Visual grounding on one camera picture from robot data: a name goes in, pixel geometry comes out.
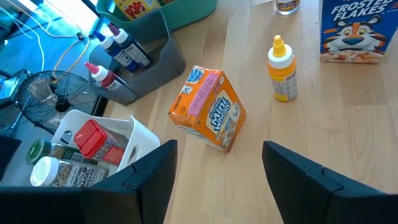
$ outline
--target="wooden table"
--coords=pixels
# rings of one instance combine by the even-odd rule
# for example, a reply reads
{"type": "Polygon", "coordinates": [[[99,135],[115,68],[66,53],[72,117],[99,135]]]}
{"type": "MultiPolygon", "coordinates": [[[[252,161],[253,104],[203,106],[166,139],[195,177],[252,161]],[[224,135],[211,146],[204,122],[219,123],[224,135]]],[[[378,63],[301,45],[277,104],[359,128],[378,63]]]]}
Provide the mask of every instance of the wooden table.
{"type": "Polygon", "coordinates": [[[178,174],[165,223],[282,223],[261,160],[272,140],[348,177],[398,192],[398,37],[378,65],[320,63],[318,1],[282,17],[267,0],[219,0],[202,21],[174,32],[187,69],[128,107],[162,142],[178,140],[178,174]],[[298,61],[298,97],[272,96],[267,52],[274,35],[298,61]],[[225,70],[248,115],[227,155],[186,134],[167,112],[193,65],[225,70]]]}

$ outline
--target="teal bin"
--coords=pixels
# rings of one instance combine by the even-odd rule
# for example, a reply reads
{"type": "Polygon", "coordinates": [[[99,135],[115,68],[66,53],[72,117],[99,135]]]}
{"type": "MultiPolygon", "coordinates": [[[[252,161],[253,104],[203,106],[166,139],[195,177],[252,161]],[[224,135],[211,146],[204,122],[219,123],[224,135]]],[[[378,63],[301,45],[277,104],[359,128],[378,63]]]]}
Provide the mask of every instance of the teal bin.
{"type": "MultiPolygon", "coordinates": [[[[108,7],[111,1],[113,0],[98,0],[97,12],[127,33],[133,33],[134,24],[142,18],[129,21],[117,6],[110,12],[108,7]]],[[[162,6],[161,10],[169,29],[175,30],[206,17],[214,11],[216,5],[217,0],[176,0],[162,6]]]]}

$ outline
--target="mustard squeeze bottle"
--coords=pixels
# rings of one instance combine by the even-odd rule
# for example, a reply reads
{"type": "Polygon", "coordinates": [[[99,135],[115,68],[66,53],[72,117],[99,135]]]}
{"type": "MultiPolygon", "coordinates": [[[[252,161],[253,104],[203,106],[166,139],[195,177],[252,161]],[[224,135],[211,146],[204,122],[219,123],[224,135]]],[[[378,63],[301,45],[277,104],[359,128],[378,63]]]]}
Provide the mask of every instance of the mustard squeeze bottle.
{"type": "Polygon", "coordinates": [[[297,96],[296,65],[292,48],[276,35],[268,51],[268,72],[277,100],[288,102],[297,96]]]}

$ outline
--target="frosted flakes cereal box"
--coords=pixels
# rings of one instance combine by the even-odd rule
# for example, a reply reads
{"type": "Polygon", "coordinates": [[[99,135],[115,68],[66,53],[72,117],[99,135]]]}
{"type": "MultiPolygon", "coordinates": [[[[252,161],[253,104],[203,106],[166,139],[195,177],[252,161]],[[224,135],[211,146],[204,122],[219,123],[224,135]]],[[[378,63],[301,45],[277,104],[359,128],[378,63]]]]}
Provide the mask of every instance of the frosted flakes cereal box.
{"type": "Polygon", "coordinates": [[[194,66],[169,116],[179,128],[228,152],[246,111],[223,71],[194,66]]]}
{"type": "Polygon", "coordinates": [[[160,7],[156,0],[114,0],[114,3],[131,21],[160,7]]]}
{"type": "Polygon", "coordinates": [[[321,0],[322,62],[378,63],[398,26],[398,0],[321,0]]]}

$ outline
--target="bottle label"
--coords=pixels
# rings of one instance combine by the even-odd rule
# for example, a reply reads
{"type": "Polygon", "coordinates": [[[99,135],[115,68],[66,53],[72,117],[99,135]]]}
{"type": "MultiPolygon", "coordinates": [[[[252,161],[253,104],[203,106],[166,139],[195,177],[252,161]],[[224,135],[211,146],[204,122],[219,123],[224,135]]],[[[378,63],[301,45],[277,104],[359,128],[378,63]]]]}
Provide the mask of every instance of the bottle label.
{"type": "Polygon", "coordinates": [[[274,96],[280,101],[289,101],[297,96],[296,71],[280,80],[272,79],[274,86],[274,96]]]}
{"type": "Polygon", "coordinates": [[[121,65],[124,67],[128,66],[132,62],[132,58],[128,56],[125,51],[121,50],[115,57],[113,57],[115,60],[117,60],[121,65]]]}
{"type": "Polygon", "coordinates": [[[90,187],[103,180],[107,173],[104,168],[74,162],[65,187],[90,187]]]}
{"type": "Polygon", "coordinates": [[[120,83],[118,80],[115,80],[112,82],[112,84],[110,84],[109,86],[106,87],[107,90],[117,90],[118,88],[120,88],[121,86],[123,86],[122,83],[120,83]]]}
{"type": "Polygon", "coordinates": [[[97,164],[97,161],[93,159],[85,159],[78,149],[74,149],[72,147],[59,146],[55,147],[52,152],[53,153],[50,153],[49,156],[55,157],[57,159],[65,159],[94,165],[97,164]]]}
{"type": "Polygon", "coordinates": [[[276,8],[282,12],[289,12],[299,6],[300,0],[276,0],[276,8]]]}
{"type": "Polygon", "coordinates": [[[150,60],[134,44],[131,44],[128,48],[126,48],[124,50],[126,51],[128,56],[130,56],[133,60],[135,60],[142,67],[146,67],[146,66],[148,66],[150,64],[150,60]]]}

